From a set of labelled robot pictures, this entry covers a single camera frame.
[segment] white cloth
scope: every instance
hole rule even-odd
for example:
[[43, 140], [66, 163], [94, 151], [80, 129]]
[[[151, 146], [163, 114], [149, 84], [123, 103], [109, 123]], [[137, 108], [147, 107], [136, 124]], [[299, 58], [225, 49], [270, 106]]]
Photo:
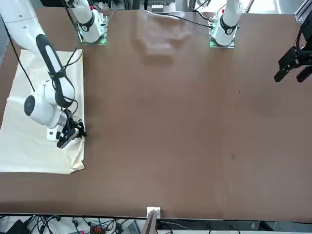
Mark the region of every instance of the white cloth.
[[[72, 52], [57, 54], [65, 65]], [[78, 59], [80, 54], [81, 50], [77, 50], [71, 61]], [[35, 89], [50, 78], [44, 61], [32, 52], [22, 50], [20, 60]], [[75, 87], [75, 99], [79, 103], [75, 116], [84, 122], [82, 56], [78, 62], [67, 67], [66, 73]], [[85, 139], [76, 138], [64, 149], [59, 149], [56, 142], [48, 141], [47, 127], [34, 122], [24, 113], [24, 101], [31, 93], [26, 75], [18, 65], [0, 129], [0, 172], [70, 174], [83, 169]], [[73, 103], [69, 109], [73, 111], [75, 108]]]

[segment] table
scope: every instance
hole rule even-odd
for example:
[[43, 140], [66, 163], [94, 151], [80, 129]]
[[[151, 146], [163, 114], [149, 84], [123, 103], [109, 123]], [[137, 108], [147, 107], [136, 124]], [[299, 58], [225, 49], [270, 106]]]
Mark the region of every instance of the table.
[[[64, 9], [37, 14], [56, 50], [74, 49]], [[211, 49], [206, 28], [159, 17], [116, 11], [107, 45], [83, 46], [85, 170], [3, 173], [0, 211], [145, 216], [159, 206], [170, 218], [310, 222], [312, 80], [297, 83], [298, 70], [273, 79], [294, 17], [243, 15], [235, 49]], [[151, 56], [139, 40], [151, 30], [186, 36], [168, 40], [171, 56]], [[1, 112], [16, 67], [8, 47]]]

